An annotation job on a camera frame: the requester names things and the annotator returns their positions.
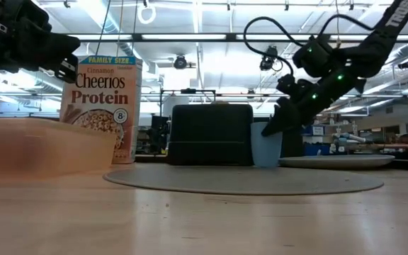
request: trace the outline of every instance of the blue cup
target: blue cup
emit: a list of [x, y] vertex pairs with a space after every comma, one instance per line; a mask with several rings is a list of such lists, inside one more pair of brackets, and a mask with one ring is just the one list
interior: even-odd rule
[[278, 166], [283, 133], [263, 137], [261, 132], [266, 126], [267, 122], [251, 124], [251, 154], [255, 166], [273, 168]]

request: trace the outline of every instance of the ceiling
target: ceiling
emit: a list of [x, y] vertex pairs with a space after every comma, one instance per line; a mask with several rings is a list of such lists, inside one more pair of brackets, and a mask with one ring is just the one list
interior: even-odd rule
[[[152, 8], [156, 12], [153, 21], [148, 24], [142, 23], [136, 12], [137, 4], [139, 9], [144, 8], [143, 0], [113, 0], [110, 2], [108, 16], [120, 26], [121, 33], [243, 33], [245, 25], [258, 16], [276, 19], [291, 33], [318, 33], [325, 21], [336, 14], [335, 0], [289, 0], [288, 11], [285, 11], [285, 1], [280, 0], [150, 0], [148, 2], [151, 9], [142, 11], [142, 17], [145, 20], [149, 19]], [[340, 13], [373, 26], [392, 1], [353, 0], [354, 8], [351, 11], [348, 8], [351, 1], [338, 0], [337, 2]], [[100, 34], [102, 28], [99, 22], [105, 16], [108, 0], [68, 1], [71, 8], [65, 8], [62, 0], [37, 0], [35, 3], [50, 15], [53, 32]], [[265, 21], [253, 24], [249, 32], [281, 33], [277, 27]], [[362, 28], [343, 20], [339, 21], [339, 25], [336, 21], [331, 22], [326, 29], [326, 33], [338, 32], [341, 34], [367, 33]], [[408, 24], [402, 33], [408, 34]], [[251, 45], [262, 51], [269, 45], [275, 45], [278, 52], [286, 59], [290, 59], [298, 49], [288, 42], [253, 42]], [[343, 44], [342, 47], [353, 45], [353, 43]], [[146, 79], [143, 81], [143, 86], [149, 86], [154, 90], [159, 89], [158, 75], [166, 72], [170, 67], [171, 59], [177, 55], [185, 55], [189, 62], [199, 62], [202, 87], [217, 89], [222, 93], [226, 91], [246, 93], [248, 89], [256, 89], [257, 93], [274, 93], [278, 77], [288, 73], [286, 67], [277, 74], [272, 71], [261, 72], [259, 70], [261, 55], [251, 52], [242, 42], [200, 42], [198, 46], [195, 42], [135, 42], [133, 46], [138, 57], [160, 67], [154, 75], [148, 74], [147, 70], [144, 72]], [[397, 44], [395, 49], [404, 46], [407, 47], [408, 44]], [[83, 57], [94, 55], [97, 47], [97, 42], [82, 43], [75, 54]], [[116, 43], [102, 42], [98, 54], [114, 56], [117, 50]], [[392, 53], [390, 60], [396, 58], [395, 53]], [[385, 65], [379, 75], [368, 81], [366, 89], [392, 80], [402, 82], [400, 89], [408, 89], [408, 70], [396, 68], [393, 71], [394, 68], [395, 65]], [[302, 69], [295, 70], [295, 73], [298, 79], [309, 79]], [[49, 77], [46, 79], [50, 84], [62, 86], [58, 80]], [[196, 77], [192, 78], [190, 86], [199, 86]], [[400, 93], [395, 82], [379, 92]], [[359, 103], [369, 106], [379, 101], [379, 99], [375, 100], [375, 98], [367, 100], [348, 98], [337, 101], [336, 104], [343, 107], [350, 102], [350, 104]]]

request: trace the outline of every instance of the gray round mat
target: gray round mat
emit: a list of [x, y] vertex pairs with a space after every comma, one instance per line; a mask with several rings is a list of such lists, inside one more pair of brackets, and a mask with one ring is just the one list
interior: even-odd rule
[[281, 166], [313, 169], [374, 169], [384, 166], [395, 156], [380, 154], [306, 156], [280, 159]]
[[383, 182], [372, 176], [316, 169], [138, 164], [104, 179], [139, 188], [228, 195], [309, 195], [366, 191]]

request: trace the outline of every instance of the cereal box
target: cereal box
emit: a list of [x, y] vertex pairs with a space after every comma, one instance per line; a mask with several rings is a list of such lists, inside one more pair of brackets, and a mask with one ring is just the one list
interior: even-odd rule
[[65, 84], [60, 121], [116, 136], [113, 163], [135, 160], [140, 116], [142, 61], [135, 57], [90, 56]]

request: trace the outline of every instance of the wooden table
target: wooden table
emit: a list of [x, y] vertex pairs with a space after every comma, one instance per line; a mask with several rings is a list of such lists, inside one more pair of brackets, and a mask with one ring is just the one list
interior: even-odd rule
[[0, 254], [408, 254], [408, 171], [340, 195], [148, 191], [104, 171], [0, 180]]

